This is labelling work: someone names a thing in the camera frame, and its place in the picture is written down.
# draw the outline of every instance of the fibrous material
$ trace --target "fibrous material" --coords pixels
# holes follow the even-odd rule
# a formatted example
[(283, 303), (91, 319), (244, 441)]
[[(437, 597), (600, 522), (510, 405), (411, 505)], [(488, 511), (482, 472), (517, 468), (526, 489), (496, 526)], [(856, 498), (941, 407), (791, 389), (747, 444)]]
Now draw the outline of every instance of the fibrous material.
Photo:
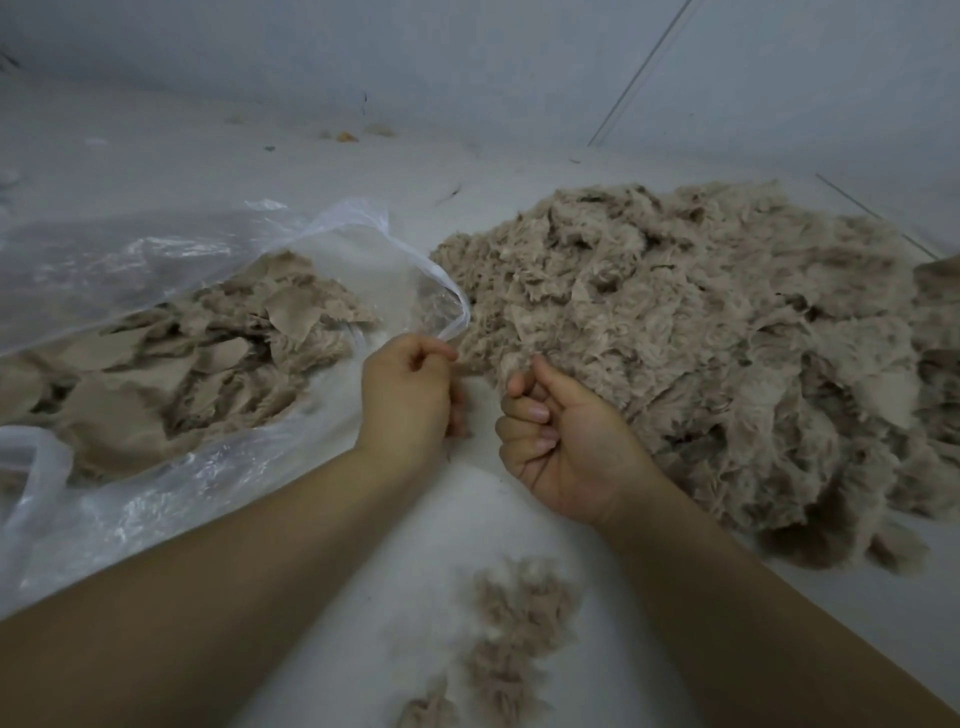
[(547, 707), (538, 697), (544, 675), (537, 659), (571, 640), (579, 591), (548, 563), (531, 560), (514, 564), (506, 584), (482, 571), (474, 588), (477, 612), (490, 633), (464, 659), (473, 702), (485, 725), (516, 728)]
[(593, 187), (433, 257), (473, 305), (465, 365), (502, 386), (544, 353), (704, 509), (799, 563), (910, 571), (924, 547), (890, 509), (960, 514), (960, 278), (915, 280), (882, 221), (775, 184)]
[(424, 697), (410, 700), (400, 713), (396, 728), (457, 728), (457, 706), (446, 697), (446, 676), (436, 681)]
[(113, 325), (0, 359), (0, 425), (52, 429), (80, 477), (140, 473), (289, 411), (373, 316), (291, 252)]

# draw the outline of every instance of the person's left hand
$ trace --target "person's left hand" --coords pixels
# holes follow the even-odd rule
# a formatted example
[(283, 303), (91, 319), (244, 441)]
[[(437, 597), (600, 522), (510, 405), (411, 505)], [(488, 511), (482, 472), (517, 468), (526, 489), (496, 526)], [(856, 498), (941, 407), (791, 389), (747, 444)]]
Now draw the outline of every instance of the person's left hand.
[(363, 424), (355, 448), (414, 478), (437, 459), (444, 436), (467, 434), (467, 398), (453, 375), (457, 352), (407, 333), (373, 353), (363, 371)]

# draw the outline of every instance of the hand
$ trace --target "hand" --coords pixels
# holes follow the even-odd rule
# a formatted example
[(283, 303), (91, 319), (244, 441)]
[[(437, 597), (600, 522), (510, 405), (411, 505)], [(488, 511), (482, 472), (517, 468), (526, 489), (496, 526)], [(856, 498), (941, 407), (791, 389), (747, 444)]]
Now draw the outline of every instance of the hand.
[(467, 434), (467, 398), (451, 367), (456, 358), (449, 344), (412, 333), (373, 353), (363, 370), (363, 424), (354, 449), (392, 474), (423, 474), (444, 436)]
[(665, 478), (610, 404), (537, 354), (507, 382), (496, 422), (507, 470), (562, 516), (600, 525)]

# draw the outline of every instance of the forearm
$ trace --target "forearm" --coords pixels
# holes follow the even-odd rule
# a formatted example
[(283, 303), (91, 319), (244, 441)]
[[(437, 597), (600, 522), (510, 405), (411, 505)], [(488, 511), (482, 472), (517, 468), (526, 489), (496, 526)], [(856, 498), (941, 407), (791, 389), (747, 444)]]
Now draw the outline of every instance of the forearm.
[(0, 622), (9, 723), (226, 719), (415, 495), (351, 451)]
[(645, 492), (601, 532), (710, 725), (960, 725), (672, 484)]

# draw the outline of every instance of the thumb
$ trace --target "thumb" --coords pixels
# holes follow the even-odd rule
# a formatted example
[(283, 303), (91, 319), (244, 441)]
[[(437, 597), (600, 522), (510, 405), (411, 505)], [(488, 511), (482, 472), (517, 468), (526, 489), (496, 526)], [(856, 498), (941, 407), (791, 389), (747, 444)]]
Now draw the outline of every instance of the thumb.
[(584, 404), (593, 401), (596, 397), (579, 381), (572, 376), (565, 375), (548, 362), (543, 354), (534, 354), (533, 368), (537, 381), (563, 407)]

